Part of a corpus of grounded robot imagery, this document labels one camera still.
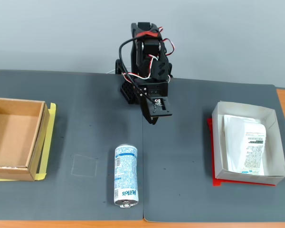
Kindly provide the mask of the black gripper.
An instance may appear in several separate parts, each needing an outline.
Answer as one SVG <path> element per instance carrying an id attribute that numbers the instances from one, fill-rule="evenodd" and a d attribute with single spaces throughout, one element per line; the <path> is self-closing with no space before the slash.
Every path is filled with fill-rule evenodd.
<path id="1" fill-rule="evenodd" d="M 149 124 L 155 125 L 158 121 L 158 117 L 150 116 L 149 107 L 147 104 L 147 98 L 149 97 L 167 97 L 168 96 L 168 82 L 136 82 L 134 83 L 139 88 L 137 96 L 139 97 L 139 104 L 142 114 Z"/>

